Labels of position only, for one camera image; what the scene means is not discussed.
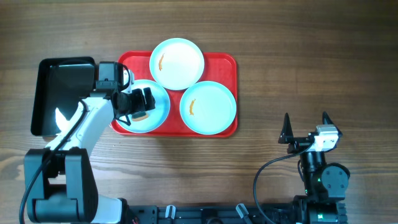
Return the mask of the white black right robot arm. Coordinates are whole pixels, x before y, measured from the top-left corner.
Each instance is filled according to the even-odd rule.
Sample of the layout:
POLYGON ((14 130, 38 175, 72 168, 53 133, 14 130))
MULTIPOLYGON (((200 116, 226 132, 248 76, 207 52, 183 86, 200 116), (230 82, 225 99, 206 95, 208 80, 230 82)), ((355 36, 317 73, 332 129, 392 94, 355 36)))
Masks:
POLYGON ((305 195, 296 195, 286 215, 287 223, 347 223, 345 204, 349 170, 339 163, 327 163, 325 154, 336 148, 342 132, 327 113, 322 124, 307 137, 295 137, 290 118, 285 114, 278 140, 288 144, 287 153, 300 156, 305 195))

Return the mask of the light blue plate top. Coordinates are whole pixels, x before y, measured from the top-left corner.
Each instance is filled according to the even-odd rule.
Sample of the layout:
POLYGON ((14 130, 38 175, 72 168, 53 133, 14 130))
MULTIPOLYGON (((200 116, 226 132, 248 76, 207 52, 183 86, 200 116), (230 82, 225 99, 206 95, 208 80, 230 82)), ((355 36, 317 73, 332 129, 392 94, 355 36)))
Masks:
POLYGON ((196 84, 204 68, 202 51, 192 41, 183 38, 161 42, 149 60, 152 78, 168 90, 184 90, 196 84))

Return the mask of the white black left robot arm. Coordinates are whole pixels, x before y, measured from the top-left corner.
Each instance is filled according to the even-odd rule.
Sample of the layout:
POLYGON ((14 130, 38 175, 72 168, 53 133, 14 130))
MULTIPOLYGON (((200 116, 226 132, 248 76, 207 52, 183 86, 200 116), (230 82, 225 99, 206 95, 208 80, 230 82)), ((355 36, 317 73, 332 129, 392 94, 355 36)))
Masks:
POLYGON ((40 62, 31 131, 53 139, 24 157, 19 222, 136 223, 123 198, 98 193, 90 154, 112 121, 131 124, 155 107, 150 88, 133 88, 124 64, 91 57, 40 62))

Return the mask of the orange green sponge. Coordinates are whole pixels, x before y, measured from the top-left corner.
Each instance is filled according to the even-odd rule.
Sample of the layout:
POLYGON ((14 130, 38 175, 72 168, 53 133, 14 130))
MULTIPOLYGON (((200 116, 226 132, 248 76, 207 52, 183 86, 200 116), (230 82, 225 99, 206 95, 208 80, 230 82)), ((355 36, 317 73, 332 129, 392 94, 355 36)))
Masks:
POLYGON ((132 115, 131 116, 131 120, 133 122, 138 122, 138 121, 142 121, 144 119, 147 119, 148 117, 149 117, 149 115, 147 113, 136 114, 136 115, 132 115))

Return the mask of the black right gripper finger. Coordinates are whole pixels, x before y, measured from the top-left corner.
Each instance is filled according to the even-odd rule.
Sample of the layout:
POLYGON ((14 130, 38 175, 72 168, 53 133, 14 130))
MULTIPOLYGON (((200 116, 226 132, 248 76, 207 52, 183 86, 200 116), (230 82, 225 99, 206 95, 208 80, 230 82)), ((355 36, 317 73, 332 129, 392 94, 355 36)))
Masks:
POLYGON ((289 114, 286 113, 284 116, 284 123, 282 126, 282 130, 280 132, 280 136, 278 139, 279 144, 290 144, 294 142, 294 134, 292 131, 290 117, 289 114))
POLYGON ((329 117, 329 115, 328 115, 328 113, 326 111, 324 111, 323 114, 322 114, 322 122, 323 122, 323 124, 333 125, 336 128, 337 132, 338 132, 338 136, 339 137, 343 136, 343 133, 340 131, 340 129, 337 127, 337 125, 334 124, 334 122, 331 120, 331 118, 329 117))

